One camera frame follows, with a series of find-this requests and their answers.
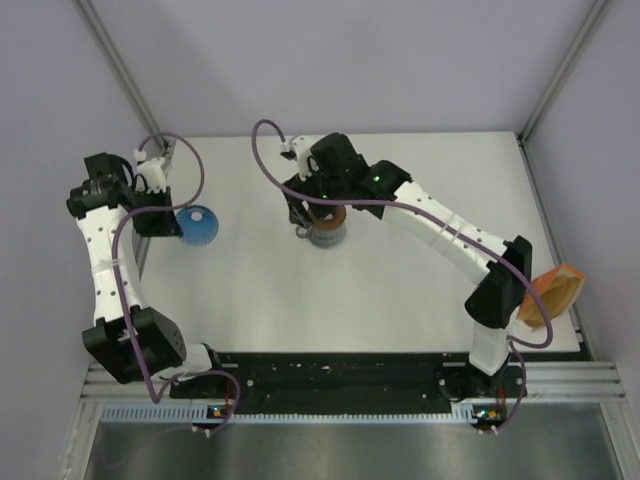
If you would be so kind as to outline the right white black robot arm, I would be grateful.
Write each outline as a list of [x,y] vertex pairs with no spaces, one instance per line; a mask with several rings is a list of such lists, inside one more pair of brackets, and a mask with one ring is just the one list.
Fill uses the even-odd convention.
[[344,134],[296,136],[282,142],[281,155],[298,166],[285,183],[294,225],[313,231],[335,227],[345,215],[335,203],[353,200],[356,209],[423,241],[471,281],[474,289],[464,303],[474,322],[466,380],[481,396],[498,389],[509,355],[510,320],[531,278],[531,243],[521,236],[504,240],[466,221],[389,160],[368,164]]

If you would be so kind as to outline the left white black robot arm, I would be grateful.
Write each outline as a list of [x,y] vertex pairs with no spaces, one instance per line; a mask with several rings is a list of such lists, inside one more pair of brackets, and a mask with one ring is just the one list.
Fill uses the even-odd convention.
[[87,179],[66,206],[87,247],[94,286],[93,325],[83,331],[87,352],[119,383],[193,372],[205,396],[226,387],[227,374],[205,343],[189,343],[177,324],[145,298],[133,237],[181,237],[167,182],[166,159],[139,153],[130,165],[99,153],[84,160]]

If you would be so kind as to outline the blue glass ribbed dripper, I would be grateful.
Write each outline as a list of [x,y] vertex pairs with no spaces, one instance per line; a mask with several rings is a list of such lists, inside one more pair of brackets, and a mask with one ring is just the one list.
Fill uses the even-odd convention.
[[202,205],[191,205],[176,214],[182,231],[181,241],[189,246],[204,246],[212,242],[219,231],[219,221],[214,212]]

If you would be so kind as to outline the grey glass coffee server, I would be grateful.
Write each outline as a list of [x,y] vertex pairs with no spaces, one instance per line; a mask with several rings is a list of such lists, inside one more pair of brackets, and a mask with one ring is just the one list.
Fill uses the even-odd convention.
[[334,230],[323,230],[312,226],[309,228],[296,226],[295,235],[297,238],[306,240],[317,248],[331,249],[345,240],[347,228],[341,225]]

